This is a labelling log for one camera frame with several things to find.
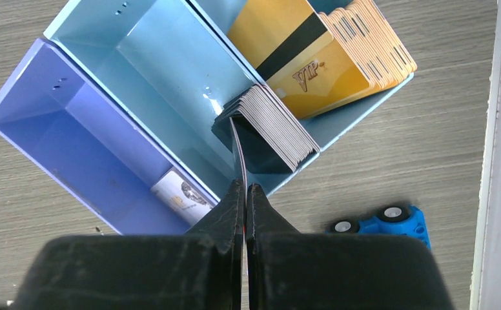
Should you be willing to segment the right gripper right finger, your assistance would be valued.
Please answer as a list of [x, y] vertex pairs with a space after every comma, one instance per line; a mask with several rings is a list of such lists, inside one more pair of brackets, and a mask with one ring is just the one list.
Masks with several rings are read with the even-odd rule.
[[249, 186], [251, 309], [452, 309], [430, 249], [411, 236], [302, 233]]

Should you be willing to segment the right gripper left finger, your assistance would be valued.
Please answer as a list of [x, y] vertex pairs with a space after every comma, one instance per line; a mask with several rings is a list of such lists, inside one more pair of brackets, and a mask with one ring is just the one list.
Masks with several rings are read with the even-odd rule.
[[245, 183], [181, 235], [72, 235], [40, 250], [12, 309], [239, 309]]

